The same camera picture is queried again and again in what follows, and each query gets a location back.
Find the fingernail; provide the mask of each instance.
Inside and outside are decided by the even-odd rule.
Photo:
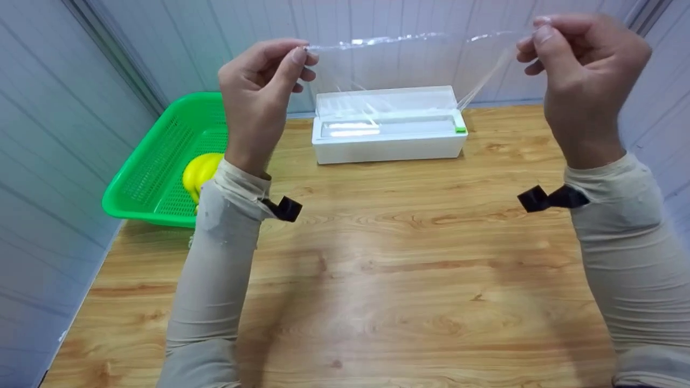
[[[539,27],[534,32],[534,42],[536,44],[543,44],[545,41],[549,40],[549,38],[552,36],[553,36],[553,27],[551,27],[548,24],[544,24],[543,26]]]
[[[537,16],[536,18],[534,18],[534,22],[532,22],[532,25],[534,25],[536,28],[539,28],[544,24],[551,24],[551,17]]]
[[[294,48],[293,53],[290,55],[293,59],[293,62],[298,65],[304,65],[304,62],[306,61],[306,50],[304,50],[304,47]]]
[[[522,38],[521,40],[519,40],[517,44],[519,46],[524,46],[524,45],[528,44],[530,40],[532,40],[532,37],[525,37],[525,38]]]

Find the white plastic box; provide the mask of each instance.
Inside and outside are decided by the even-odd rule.
[[[467,129],[456,105],[451,86],[318,94],[317,162],[457,157]]]

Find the green plastic basket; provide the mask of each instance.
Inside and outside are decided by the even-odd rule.
[[[182,186],[190,160],[225,151],[228,129],[220,93],[173,102],[112,179],[103,209],[116,218],[193,228],[196,204]]]

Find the hand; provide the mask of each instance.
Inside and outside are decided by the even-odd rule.
[[[298,79],[313,81],[318,57],[299,39],[256,43],[218,71],[228,123],[225,159],[255,176],[264,174],[283,134],[291,93],[303,91]]]
[[[544,115],[571,168],[595,168],[625,155],[618,113],[651,56],[644,39],[600,14],[538,17],[517,44],[527,75],[546,70]]]

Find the plastic wrap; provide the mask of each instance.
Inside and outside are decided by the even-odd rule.
[[[460,116],[493,75],[502,74],[515,42],[526,33],[428,32],[308,46],[320,58],[310,90],[323,123],[321,136],[455,130],[453,116]]]

